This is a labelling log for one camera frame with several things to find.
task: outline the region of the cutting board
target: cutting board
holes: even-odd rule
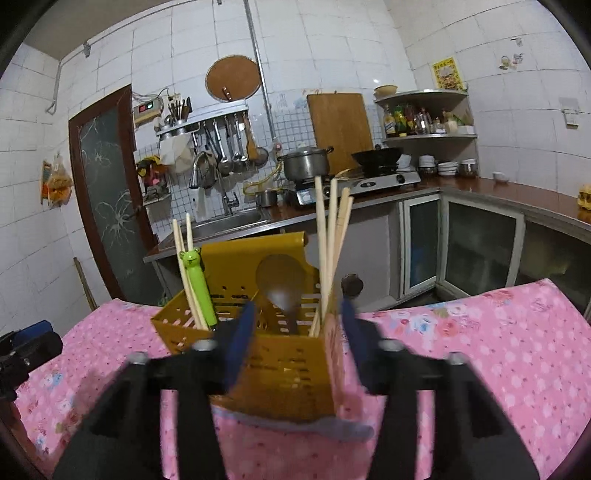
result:
[[[316,145],[335,148],[329,154],[330,173],[358,168],[351,154],[374,148],[363,96],[360,93],[316,93],[308,95],[308,106]]]

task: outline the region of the plastic bag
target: plastic bag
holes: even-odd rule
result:
[[[74,182],[68,175],[63,164],[63,159],[58,153],[54,157],[51,175],[47,181],[49,208],[56,208],[65,205],[72,195]]]

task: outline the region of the small pot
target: small pot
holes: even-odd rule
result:
[[[265,190],[256,193],[256,205],[263,208],[274,207],[277,205],[277,191]]]
[[[287,180],[311,180],[314,177],[324,177],[329,174],[328,154],[333,151],[333,147],[311,148],[283,155],[277,160],[283,162],[283,170]]]

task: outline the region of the kitchen cabinet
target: kitchen cabinet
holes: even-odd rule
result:
[[[549,278],[584,314],[591,299],[591,245],[535,222],[525,223],[516,285]]]
[[[428,195],[406,200],[402,204],[402,295],[415,294],[435,285],[439,252],[439,203],[439,195]]]
[[[523,243],[523,214],[444,197],[440,279],[458,297],[513,285]]]

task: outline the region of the mosaic tile backsplash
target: mosaic tile backsplash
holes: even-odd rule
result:
[[[383,133],[378,107],[375,105],[366,105],[366,111],[374,144],[380,143],[383,139]],[[256,140],[260,145],[265,146],[267,150],[271,151],[272,139],[266,116],[262,114],[251,115],[251,119]],[[304,145],[316,144],[310,111],[307,105],[287,112],[274,113],[274,124],[277,136],[283,146],[283,153],[289,153]],[[137,161],[148,155],[159,154],[160,149],[158,143],[155,142],[137,150],[135,152],[135,159]],[[247,183],[265,178],[275,169],[275,165],[274,158],[270,156],[269,161],[264,167],[251,167],[252,170],[240,174],[231,174],[229,177],[223,179],[224,188],[228,193],[228,197],[233,198],[235,193],[240,200],[240,205],[236,209],[233,209],[234,211],[255,206],[254,197],[245,196],[242,193],[242,189]],[[191,214],[194,218],[193,205],[196,200],[197,190],[188,188],[190,177],[190,170],[181,174],[169,175],[171,196],[147,207],[152,230],[158,235],[158,239],[161,241],[172,232],[172,221],[174,218],[184,220],[186,213]],[[275,185],[283,186],[287,184],[289,182],[280,174]],[[217,183],[211,189],[206,190],[205,204],[207,218],[223,215],[222,194]]]

